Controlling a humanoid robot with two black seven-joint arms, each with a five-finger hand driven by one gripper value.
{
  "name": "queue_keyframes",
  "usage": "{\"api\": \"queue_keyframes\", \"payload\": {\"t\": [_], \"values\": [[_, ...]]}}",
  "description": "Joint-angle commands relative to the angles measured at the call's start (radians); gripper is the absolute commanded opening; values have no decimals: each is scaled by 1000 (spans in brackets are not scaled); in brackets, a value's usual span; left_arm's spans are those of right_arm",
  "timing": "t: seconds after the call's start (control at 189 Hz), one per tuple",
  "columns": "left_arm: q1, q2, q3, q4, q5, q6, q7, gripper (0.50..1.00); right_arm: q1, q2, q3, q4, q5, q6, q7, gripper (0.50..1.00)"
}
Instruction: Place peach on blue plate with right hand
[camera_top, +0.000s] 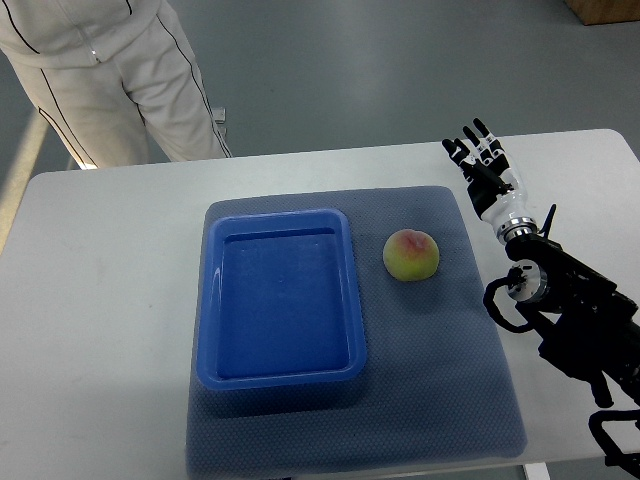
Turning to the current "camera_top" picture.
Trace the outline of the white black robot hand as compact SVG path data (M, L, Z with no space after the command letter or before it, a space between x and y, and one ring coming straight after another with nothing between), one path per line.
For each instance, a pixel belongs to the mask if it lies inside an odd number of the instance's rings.
M445 139L442 146L467 182L467 193L477 217L489 224L497 240L506 244L539 228L528 211L528 194L519 172L500 140L480 119L465 126L467 138Z

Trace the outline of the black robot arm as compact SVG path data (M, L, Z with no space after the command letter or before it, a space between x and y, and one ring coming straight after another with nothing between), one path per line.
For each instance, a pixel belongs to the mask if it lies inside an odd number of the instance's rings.
M553 219L543 226L514 218L501 225L497 237L513 265L490 282L483 304L503 329L535 331L545 359L566 376L587 383L598 411L589 430L608 466L639 474L639 455L625 453L606 432L607 422L638 423L638 410L614 409L607 382L613 380L633 401L639 399L639 327L637 304L617 285L565 252L549 239Z

